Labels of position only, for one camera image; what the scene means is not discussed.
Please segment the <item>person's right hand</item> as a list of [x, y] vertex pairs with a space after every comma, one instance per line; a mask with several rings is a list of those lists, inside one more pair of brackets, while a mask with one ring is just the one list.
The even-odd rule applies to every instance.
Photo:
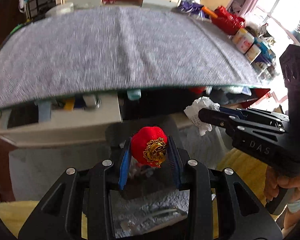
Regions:
[[279, 188], [294, 189], [291, 202], [300, 199], [300, 174], [297, 177], [289, 178], [279, 176], [272, 167], [266, 169], [266, 179], [264, 186], [264, 195], [268, 200], [273, 200], [279, 195]]

